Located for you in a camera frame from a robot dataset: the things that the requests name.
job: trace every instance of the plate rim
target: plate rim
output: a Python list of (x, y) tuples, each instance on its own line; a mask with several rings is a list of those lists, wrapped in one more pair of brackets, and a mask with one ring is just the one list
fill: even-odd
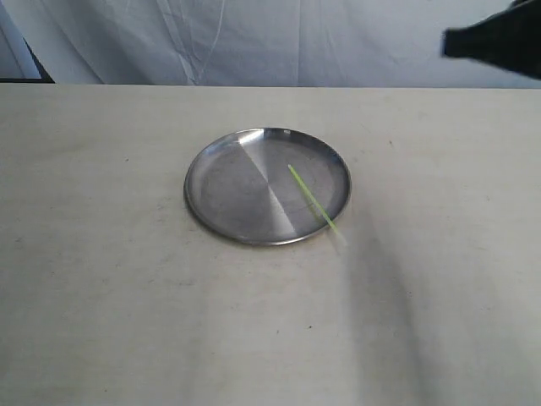
[(227, 138), (238, 137), (242, 133), (248, 133), (248, 132), (251, 132), (251, 131), (258, 131), (258, 130), (263, 130), (263, 131), (265, 131), (265, 130), (280, 130), (280, 131), (289, 131), (291, 133), (300, 134), (300, 135), (309, 137), (311, 139), (317, 140), (318, 142), (324, 144), (325, 147), (327, 147), (329, 150), (333, 151), (336, 154), (336, 156), (340, 160), (340, 163), (341, 163), (342, 167), (344, 168), (344, 170), (346, 172), (347, 186), (348, 187), (347, 187), (347, 196), (346, 196), (346, 199), (344, 200), (344, 203), (343, 203), (341, 209), (339, 210), (339, 212), (334, 217), (331, 218), (331, 220), (334, 222), (335, 220), (337, 220), (339, 217), (342, 216), (342, 214), (346, 210), (346, 207), (349, 204), (349, 201), (351, 199), (352, 187), (353, 187), (351, 173), (349, 171), (349, 168), (347, 167), (346, 162), (342, 158), (342, 156), (334, 148), (332, 148), (330, 145), (328, 145), (326, 142), (324, 142), (323, 140), (321, 140), (321, 139), (319, 139), (317, 137), (314, 137), (313, 135), (304, 133), (303, 131), (298, 131), (296, 129), (286, 129), (286, 128), (282, 128), (282, 127), (255, 127), (255, 128), (252, 128), (252, 129), (241, 129), (239, 131), (235, 131), (235, 132), (232, 132), (230, 134), (223, 135), (222, 137), (212, 141), (210, 144), (205, 146), (195, 156), (195, 158), (192, 160), (192, 162), (189, 165), (188, 171), (186, 172), (186, 176), (184, 177), (183, 197), (184, 197), (184, 201), (186, 203), (186, 206), (188, 208), (188, 211), (190, 212), (190, 214), (195, 218), (195, 220), (200, 225), (202, 225), (205, 229), (207, 229), (211, 233), (213, 233), (213, 234), (215, 234), (215, 235), (217, 235), (219, 237), (222, 237), (224, 239), (227, 239), (229, 241), (234, 241), (234, 242), (238, 242), (238, 243), (246, 244), (246, 245), (251, 245), (251, 246), (271, 247), (271, 246), (280, 246), (280, 245), (293, 244), (293, 243), (297, 243), (299, 241), (304, 241), (305, 239), (310, 239), (310, 238), (314, 237), (317, 234), (323, 233), (326, 229), (329, 228), (329, 224), (327, 222), (325, 222), (325, 224), (322, 224), (321, 227), (314, 230), (312, 233), (308, 233), (308, 234), (302, 235), (300, 237), (296, 237), (294, 239), (284, 239), (284, 240), (279, 240), (279, 241), (262, 241), (262, 240), (242, 239), (242, 238), (235, 237), (235, 236), (233, 236), (231, 234), (228, 234), (228, 233), (223, 233), (222, 231), (213, 228), (202, 217), (202, 215), (200, 213), (198, 213), (197, 210), (195, 209), (195, 205), (194, 205), (192, 199), (190, 198), (190, 194), (188, 192), (188, 183), (189, 183), (189, 180), (190, 180), (190, 175), (192, 174), (192, 172), (194, 170), (194, 167), (195, 167), (195, 164), (198, 162), (198, 160), (203, 156), (203, 154), (211, 146), (219, 144), (220, 142), (223, 142)]

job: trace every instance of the stainless steel plate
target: stainless steel plate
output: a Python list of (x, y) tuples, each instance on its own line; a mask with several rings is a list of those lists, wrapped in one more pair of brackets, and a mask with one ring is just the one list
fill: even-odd
[(245, 244), (293, 243), (328, 227), (287, 164), (330, 218), (351, 194), (346, 164), (326, 143), (290, 129), (249, 129), (207, 146), (184, 182), (184, 197), (209, 229)]

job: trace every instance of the yellow-green straw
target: yellow-green straw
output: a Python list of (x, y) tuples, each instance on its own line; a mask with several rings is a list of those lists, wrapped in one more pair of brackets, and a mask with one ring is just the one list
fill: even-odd
[(297, 171), (295, 170), (294, 167), (292, 167), (291, 165), (287, 164), (287, 167), (289, 167), (289, 170), (291, 171), (291, 174), (293, 175), (293, 177), (295, 178), (295, 180), (297, 180), (297, 183), (298, 185), (300, 186), (300, 188), (303, 190), (304, 194), (306, 195), (306, 197), (308, 197), (312, 203), (314, 203), (314, 206), (320, 211), (321, 213), (321, 216), (323, 216), (323, 218), (327, 221), (327, 223), (329, 224), (329, 226), (331, 227), (332, 231), (334, 231), (336, 233), (336, 235), (338, 237), (340, 237), (342, 240), (345, 241), (342, 233), (340, 233), (340, 231), (338, 230), (338, 227), (335, 225), (335, 223), (331, 220), (331, 218), (329, 217), (329, 215), (326, 213), (325, 209), (321, 206), (321, 204), (315, 199), (314, 195), (312, 195), (312, 192), (310, 192), (310, 189), (308, 189), (308, 186), (306, 185), (306, 183), (303, 181), (303, 179), (301, 178), (301, 176), (297, 173)]

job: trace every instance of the metal plate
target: metal plate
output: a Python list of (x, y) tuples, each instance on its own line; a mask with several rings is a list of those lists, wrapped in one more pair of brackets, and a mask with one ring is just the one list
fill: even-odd
[(184, 182), (194, 216), (245, 244), (288, 244), (328, 225), (307, 200), (287, 164), (335, 219), (351, 194), (349, 171), (326, 143), (290, 129), (249, 129), (207, 146)]

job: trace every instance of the table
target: table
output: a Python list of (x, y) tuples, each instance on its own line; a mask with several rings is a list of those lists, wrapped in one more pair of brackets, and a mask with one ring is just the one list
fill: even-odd
[[(0, 85), (1, 405), (539, 405), (541, 91)], [(342, 154), (329, 233), (183, 203), (278, 126)]]

